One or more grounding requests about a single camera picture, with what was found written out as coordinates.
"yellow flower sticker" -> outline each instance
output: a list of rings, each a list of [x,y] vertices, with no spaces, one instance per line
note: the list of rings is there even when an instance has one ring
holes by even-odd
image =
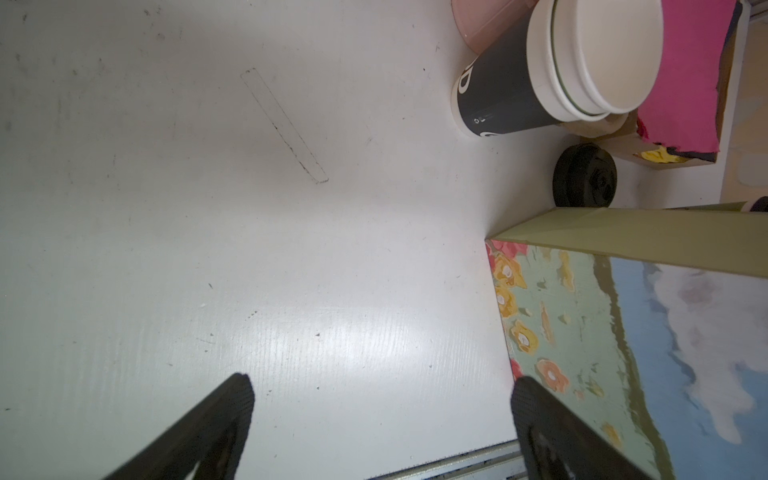
[[[515,296],[510,293],[509,288],[510,286],[504,281],[499,281],[498,285],[496,285],[498,311],[504,318],[509,318],[518,312],[518,304],[515,301]]]
[[[571,270],[571,258],[565,250],[560,250],[560,261],[563,263],[562,266],[558,268],[560,282],[567,291],[573,293],[576,291],[576,286],[574,285],[574,272]]]
[[[514,326],[509,329],[509,336],[517,343],[518,348],[533,355],[538,350],[538,337],[520,320],[515,320]]]
[[[507,282],[509,286],[519,286],[528,288],[523,278],[523,272],[520,263],[514,258],[507,258],[504,255],[496,255],[493,276],[497,280]]]
[[[613,445],[617,449],[621,448],[621,437],[619,436],[619,432],[616,431],[613,425],[611,425],[608,422],[605,422],[601,427],[601,430],[603,431],[605,436],[608,437],[608,440],[611,442],[611,445]]]

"white table surface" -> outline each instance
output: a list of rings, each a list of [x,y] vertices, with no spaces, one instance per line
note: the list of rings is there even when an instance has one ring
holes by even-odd
[[[515,437],[483,239],[573,138],[461,134],[450,2],[19,0],[0,43],[0,477],[99,478],[232,372],[239,478]]]

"white cup lid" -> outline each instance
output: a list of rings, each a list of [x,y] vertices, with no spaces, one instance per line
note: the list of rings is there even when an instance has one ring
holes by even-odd
[[[660,0],[574,2],[579,76],[592,100],[614,113],[639,107],[661,63],[664,20]]]

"dark spot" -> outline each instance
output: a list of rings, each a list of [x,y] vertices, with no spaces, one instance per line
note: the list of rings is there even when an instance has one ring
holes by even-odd
[[[677,295],[688,305],[690,310],[692,306],[705,306],[711,303],[712,294],[717,290],[717,285],[708,277],[693,275],[677,292]]]

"black wheel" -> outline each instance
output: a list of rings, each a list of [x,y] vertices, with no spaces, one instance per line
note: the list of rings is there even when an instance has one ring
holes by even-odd
[[[608,207],[616,194],[616,164],[595,144],[565,149],[554,168],[552,193],[558,207]]]

